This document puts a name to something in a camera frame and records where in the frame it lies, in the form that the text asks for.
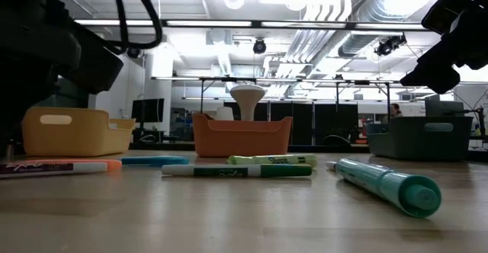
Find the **yellow bin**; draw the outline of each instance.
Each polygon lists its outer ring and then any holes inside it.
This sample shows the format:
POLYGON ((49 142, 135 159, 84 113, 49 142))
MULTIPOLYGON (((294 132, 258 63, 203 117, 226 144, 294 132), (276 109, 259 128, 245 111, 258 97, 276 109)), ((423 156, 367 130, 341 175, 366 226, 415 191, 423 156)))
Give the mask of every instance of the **yellow bin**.
POLYGON ((103 110, 32 107, 22 121, 24 149, 33 156, 95 157, 129 149, 135 120, 108 119, 103 110))

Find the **table surface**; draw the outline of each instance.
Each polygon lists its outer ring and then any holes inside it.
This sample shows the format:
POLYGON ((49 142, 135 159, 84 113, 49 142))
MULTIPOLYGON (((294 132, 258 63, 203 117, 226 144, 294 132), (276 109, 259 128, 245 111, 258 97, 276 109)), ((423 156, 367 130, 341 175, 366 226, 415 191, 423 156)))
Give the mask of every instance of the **table surface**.
MULTIPOLYGON (((194 152, 131 151, 128 155, 194 152)), ((310 178, 162 177, 158 168, 0 181, 2 252, 486 252, 488 164, 317 154, 310 178), (325 162, 357 158, 433 178, 428 219, 344 182, 325 162)), ((196 159, 217 163, 219 159, 196 159)))

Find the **teal highlighter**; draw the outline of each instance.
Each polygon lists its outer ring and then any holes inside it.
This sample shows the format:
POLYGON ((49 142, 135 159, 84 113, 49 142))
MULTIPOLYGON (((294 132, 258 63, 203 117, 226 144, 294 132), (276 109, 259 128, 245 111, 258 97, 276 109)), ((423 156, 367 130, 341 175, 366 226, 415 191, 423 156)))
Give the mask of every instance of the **teal highlighter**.
POLYGON ((441 206, 441 191, 430 178, 399 173, 351 159, 327 162, 345 180, 388 200, 410 216, 426 218, 441 206))

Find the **bin handle cutout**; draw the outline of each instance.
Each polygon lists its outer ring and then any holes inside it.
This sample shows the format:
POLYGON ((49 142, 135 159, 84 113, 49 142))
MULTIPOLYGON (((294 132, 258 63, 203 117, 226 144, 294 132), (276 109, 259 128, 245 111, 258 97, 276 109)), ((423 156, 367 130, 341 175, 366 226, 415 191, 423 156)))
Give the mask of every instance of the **bin handle cutout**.
POLYGON ((426 123, 424 130, 427 132, 451 132, 454 129, 452 123, 426 123))
POLYGON ((72 122, 72 118, 67 115, 42 115, 40 116, 40 123, 42 124, 59 124, 68 125, 72 122))

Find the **monitor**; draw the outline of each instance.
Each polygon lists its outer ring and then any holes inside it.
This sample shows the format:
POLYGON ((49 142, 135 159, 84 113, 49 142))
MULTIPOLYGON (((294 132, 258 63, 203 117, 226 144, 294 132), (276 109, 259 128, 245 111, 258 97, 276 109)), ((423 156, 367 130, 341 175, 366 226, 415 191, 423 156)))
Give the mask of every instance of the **monitor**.
POLYGON ((132 102, 132 118, 137 123, 141 122, 144 105, 144 123, 162 122, 162 112, 165 106, 165 99, 138 100, 132 102))
POLYGON ((462 117, 464 116, 464 113, 459 113, 462 110, 464 110, 464 105, 462 102, 459 101, 425 101, 425 115, 427 117, 462 117))

